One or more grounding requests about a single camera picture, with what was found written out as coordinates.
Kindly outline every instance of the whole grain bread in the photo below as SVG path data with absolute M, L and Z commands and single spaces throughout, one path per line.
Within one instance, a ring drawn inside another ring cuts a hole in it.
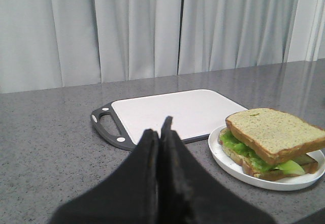
M 220 132 L 219 136 L 226 133 L 227 130 L 228 130 L 227 128 L 223 129 Z M 267 181 L 276 181 L 276 180 L 282 179 L 284 177 L 298 176 L 295 174 L 284 174 L 283 171 L 277 170 L 277 169 L 273 169 L 273 170 L 266 171 L 266 172 L 261 172 L 259 169 L 255 168 L 253 166 L 253 164 L 251 163 L 249 158 L 247 158 L 243 155 L 237 154 L 234 150 L 232 150 L 228 147 L 225 147 L 223 142 L 220 139 L 218 141 L 222 145 L 222 150 L 226 153 L 226 155 L 228 155 L 236 164 L 240 165 L 242 167 L 243 173 L 245 173 L 249 176 L 267 180 Z M 296 163 L 298 163 L 304 169 L 305 173 L 313 174 L 318 169 L 318 162 L 306 154 L 298 156 L 297 158 L 294 159 L 294 161 Z
M 238 140 L 270 165 L 325 147 L 325 130 L 275 109 L 240 111 L 225 122 Z

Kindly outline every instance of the curtain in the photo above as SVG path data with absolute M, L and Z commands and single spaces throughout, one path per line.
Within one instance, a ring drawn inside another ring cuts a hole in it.
M 184 0 L 179 73 L 283 62 L 298 0 Z
M 0 0 L 0 92 L 283 61 L 297 0 Z

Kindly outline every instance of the plate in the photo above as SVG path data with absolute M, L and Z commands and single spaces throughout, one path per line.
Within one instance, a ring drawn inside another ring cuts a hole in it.
M 308 153 L 308 155 L 318 161 L 318 170 L 314 174 L 305 174 L 299 177 L 286 177 L 277 181 L 266 181 L 248 176 L 243 173 L 241 166 L 236 164 L 224 153 L 221 145 L 218 143 L 218 135 L 223 128 L 225 128 L 225 125 L 215 129 L 209 136 L 208 142 L 211 153 L 221 168 L 243 182 L 270 190 L 291 191 L 309 187 L 325 172 L 324 154 L 321 150 L 316 150 Z

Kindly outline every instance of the black handle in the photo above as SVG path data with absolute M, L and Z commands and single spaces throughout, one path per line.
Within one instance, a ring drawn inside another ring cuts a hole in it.
M 110 115 L 112 117 L 120 133 L 119 136 L 110 134 L 103 127 L 103 125 L 100 122 L 100 118 L 104 115 Z M 120 149 L 125 149 L 129 151 L 132 151 L 135 148 L 136 145 L 132 142 L 122 122 L 120 121 L 120 119 L 118 118 L 118 116 L 116 115 L 115 111 L 112 108 L 112 102 L 94 110 L 90 116 L 90 119 L 92 125 L 95 127 L 97 132 L 110 144 Z

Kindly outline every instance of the speckled countertop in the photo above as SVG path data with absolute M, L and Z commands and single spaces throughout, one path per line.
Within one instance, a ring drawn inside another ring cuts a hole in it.
M 96 186 L 128 156 L 94 130 L 94 109 L 115 100 L 198 88 L 247 108 L 272 107 L 325 127 L 324 59 L 0 94 L 0 223 L 46 223 L 58 205 Z M 219 182 L 278 223 L 297 222 L 325 207 L 324 176 L 302 190 L 266 190 L 222 170 L 207 140 L 186 146 Z M 324 215 L 306 223 L 320 223 L 319 218 Z

